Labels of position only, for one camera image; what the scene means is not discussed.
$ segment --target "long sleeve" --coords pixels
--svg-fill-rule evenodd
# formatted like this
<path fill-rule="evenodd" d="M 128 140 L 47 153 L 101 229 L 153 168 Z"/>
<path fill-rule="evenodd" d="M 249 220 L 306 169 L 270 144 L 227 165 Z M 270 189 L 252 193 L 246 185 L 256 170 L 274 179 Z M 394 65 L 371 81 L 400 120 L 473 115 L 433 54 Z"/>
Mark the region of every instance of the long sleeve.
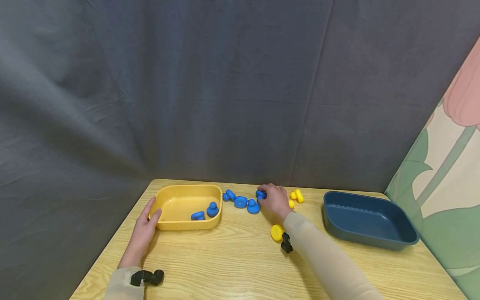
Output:
<path fill-rule="evenodd" d="M 135 287 L 130 284 L 130 278 L 139 267 L 117 269 L 112 273 L 105 293 L 105 300 L 143 300 L 144 287 Z"/>
<path fill-rule="evenodd" d="M 304 216 L 291 212 L 283 225 L 293 249 L 312 267 L 330 299 L 384 299 L 353 260 Z"/>

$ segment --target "blue plastic tray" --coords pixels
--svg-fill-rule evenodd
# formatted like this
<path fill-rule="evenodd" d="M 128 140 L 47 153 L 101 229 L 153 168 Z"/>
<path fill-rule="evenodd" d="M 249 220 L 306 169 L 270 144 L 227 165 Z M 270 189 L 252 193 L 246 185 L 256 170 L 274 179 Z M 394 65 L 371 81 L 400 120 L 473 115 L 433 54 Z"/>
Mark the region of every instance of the blue plastic tray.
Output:
<path fill-rule="evenodd" d="M 405 212 L 387 200 L 328 192 L 323 211 L 326 230 L 339 239 L 395 251 L 419 240 Z"/>

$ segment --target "yellow tray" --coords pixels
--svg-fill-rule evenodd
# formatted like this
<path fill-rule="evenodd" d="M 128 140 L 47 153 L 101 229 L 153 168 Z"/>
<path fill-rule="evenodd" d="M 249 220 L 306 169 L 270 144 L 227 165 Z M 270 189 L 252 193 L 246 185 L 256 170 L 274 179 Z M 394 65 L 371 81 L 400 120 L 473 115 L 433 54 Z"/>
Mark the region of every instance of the yellow tray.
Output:
<path fill-rule="evenodd" d="M 170 185 L 156 194 L 156 200 L 150 211 L 153 214 L 162 209 L 162 216 L 156 227 L 160 230 L 211 229 L 220 221 L 222 215 L 222 190 L 213 184 Z M 206 210 L 211 202 L 216 202 L 218 214 L 210 218 Z M 205 212 L 205 220 L 192 221 L 191 215 Z"/>

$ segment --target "gray curtain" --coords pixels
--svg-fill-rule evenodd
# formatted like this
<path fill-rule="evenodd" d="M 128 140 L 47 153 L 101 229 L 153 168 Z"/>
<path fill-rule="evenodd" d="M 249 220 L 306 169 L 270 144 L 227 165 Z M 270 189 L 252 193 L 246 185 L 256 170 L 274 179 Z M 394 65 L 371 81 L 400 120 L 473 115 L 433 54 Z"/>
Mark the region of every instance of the gray curtain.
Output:
<path fill-rule="evenodd" d="M 67 299 L 154 178 L 382 192 L 476 0 L 0 3 L 0 298 Z"/>

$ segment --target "wooden table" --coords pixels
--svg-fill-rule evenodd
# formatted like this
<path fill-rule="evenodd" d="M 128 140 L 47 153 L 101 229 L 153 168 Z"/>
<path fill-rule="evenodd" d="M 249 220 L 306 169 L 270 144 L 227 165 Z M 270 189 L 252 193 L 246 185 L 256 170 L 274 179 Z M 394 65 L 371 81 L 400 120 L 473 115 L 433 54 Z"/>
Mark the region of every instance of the wooden table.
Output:
<path fill-rule="evenodd" d="M 157 179 L 123 221 L 78 286 L 71 299 L 102 299 L 110 274 L 117 268 L 135 220 L 147 201 L 173 184 L 205 182 Z M 223 191 L 254 198 L 256 186 L 216 183 Z M 305 202 L 295 210 L 325 232 L 321 208 L 328 190 L 301 189 Z M 358 194 L 387 199 L 374 192 Z M 232 202 L 224 203 L 217 227 L 197 231 L 158 231 L 144 260 L 147 270 L 162 269 L 162 286 L 148 286 L 145 299 L 328 299 L 312 271 L 292 252 L 283 254 L 270 238 L 277 223 L 263 210 L 251 215 Z M 423 242 L 401 252 L 334 240 L 364 271 L 386 299 L 465 299 Z"/>

